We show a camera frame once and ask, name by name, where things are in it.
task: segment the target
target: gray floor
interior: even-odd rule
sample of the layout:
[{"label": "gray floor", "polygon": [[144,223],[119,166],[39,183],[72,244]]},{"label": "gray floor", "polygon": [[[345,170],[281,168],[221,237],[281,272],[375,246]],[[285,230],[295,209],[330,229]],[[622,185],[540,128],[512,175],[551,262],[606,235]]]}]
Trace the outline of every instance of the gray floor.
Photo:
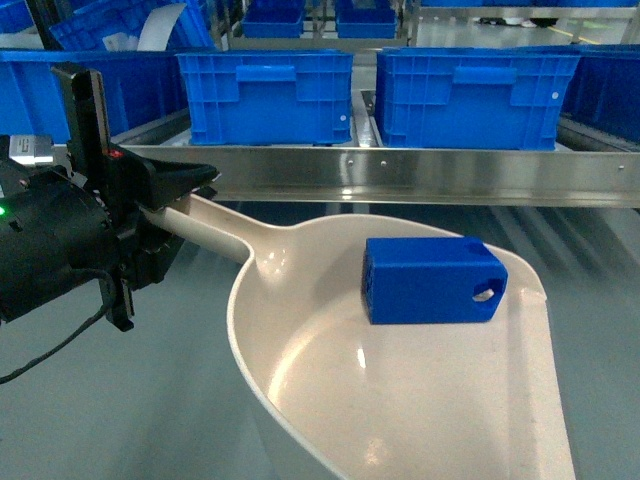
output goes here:
[{"label": "gray floor", "polygon": [[[615,41],[621,22],[583,36]],[[566,22],[559,29],[570,31]],[[547,29],[425,21],[421,43],[568,42]],[[359,84],[371,82],[364,67]],[[245,204],[279,224],[322,204]],[[545,285],[580,480],[640,478],[640,216],[632,210],[372,206],[510,249]],[[166,281],[135,296],[136,328],[100,322],[0,387],[0,479],[276,479],[226,341],[237,266],[186,245]],[[95,285],[0,329],[2,373],[65,337],[97,308]]]}]

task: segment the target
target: white scoop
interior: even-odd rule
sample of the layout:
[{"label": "white scoop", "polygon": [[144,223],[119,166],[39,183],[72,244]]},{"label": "white scoop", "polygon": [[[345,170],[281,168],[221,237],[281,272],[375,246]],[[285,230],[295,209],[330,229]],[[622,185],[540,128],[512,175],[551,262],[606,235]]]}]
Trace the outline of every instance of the white scoop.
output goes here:
[{"label": "white scoop", "polygon": [[546,297],[522,259],[486,324],[370,325],[368,237],[451,236],[374,215],[263,224],[190,196],[156,225],[244,263],[229,342],[287,479],[573,479]]}]

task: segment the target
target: blue plastic crate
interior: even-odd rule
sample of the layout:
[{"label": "blue plastic crate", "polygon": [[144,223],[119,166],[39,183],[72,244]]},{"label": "blue plastic crate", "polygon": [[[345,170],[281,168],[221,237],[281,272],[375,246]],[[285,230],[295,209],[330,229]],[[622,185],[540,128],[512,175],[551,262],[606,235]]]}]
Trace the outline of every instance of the blue plastic crate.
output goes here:
[{"label": "blue plastic crate", "polygon": [[378,54],[376,121],[390,147],[553,150],[579,56],[471,48]]},{"label": "blue plastic crate", "polygon": [[250,8],[260,10],[295,9],[304,10],[305,0],[253,0]]},{"label": "blue plastic crate", "polygon": [[213,47],[197,0],[98,0],[50,30],[65,50],[106,50],[104,37],[118,32],[140,37],[151,11],[172,3],[186,3],[187,7],[173,29],[168,47]]},{"label": "blue plastic crate", "polygon": [[482,7],[483,0],[422,0],[423,7]]},{"label": "blue plastic crate", "polygon": [[230,51],[182,54],[178,60],[195,145],[351,139],[351,54]]},{"label": "blue plastic crate", "polygon": [[571,119],[640,142],[640,51],[584,50],[563,112]]},{"label": "blue plastic crate", "polygon": [[111,133],[187,106],[175,55],[156,52],[0,51],[0,134],[69,140],[58,78],[51,67],[75,62],[102,73]]},{"label": "blue plastic crate", "polygon": [[483,7],[531,7],[532,0],[484,0]]},{"label": "blue plastic crate", "polygon": [[303,17],[298,8],[263,10],[252,6],[242,19],[242,32],[248,38],[299,38]]},{"label": "blue plastic crate", "polygon": [[390,8],[354,8],[338,12],[338,38],[394,38],[396,12]]},{"label": "blue plastic crate", "polygon": [[507,277],[476,238],[370,238],[362,290],[373,324],[486,322]]},{"label": "blue plastic crate", "polygon": [[16,33],[33,25],[24,0],[0,2],[0,33]]}]

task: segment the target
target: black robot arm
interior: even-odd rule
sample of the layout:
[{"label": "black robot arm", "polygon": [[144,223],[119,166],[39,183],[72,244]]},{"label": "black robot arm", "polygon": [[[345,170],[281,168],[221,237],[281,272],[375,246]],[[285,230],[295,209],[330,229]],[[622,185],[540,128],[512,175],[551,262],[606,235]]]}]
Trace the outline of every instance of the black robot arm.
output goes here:
[{"label": "black robot arm", "polygon": [[23,168],[9,158],[8,137],[0,139],[0,178],[12,193],[0,198],[0,321],[99,277],[109,321],[127,331],[131,292],[162,281],[182,244],[149,224],[140,206],[155,211],[196,190],[212,196],[218,172],[113,145],[100,74],[74,64],[54,72],[71,132],[71,168]]}]

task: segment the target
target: blue block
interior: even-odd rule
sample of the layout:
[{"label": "blue block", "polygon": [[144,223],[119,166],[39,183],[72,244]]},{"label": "blue block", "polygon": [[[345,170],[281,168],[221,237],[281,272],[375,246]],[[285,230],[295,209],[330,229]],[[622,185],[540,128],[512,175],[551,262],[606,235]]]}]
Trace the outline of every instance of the blue block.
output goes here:
[{"label": "blue block", "polygon": [[477,238],[367,239],[362,290],[372,324],[486,322],[506,286],[506,268]]}]

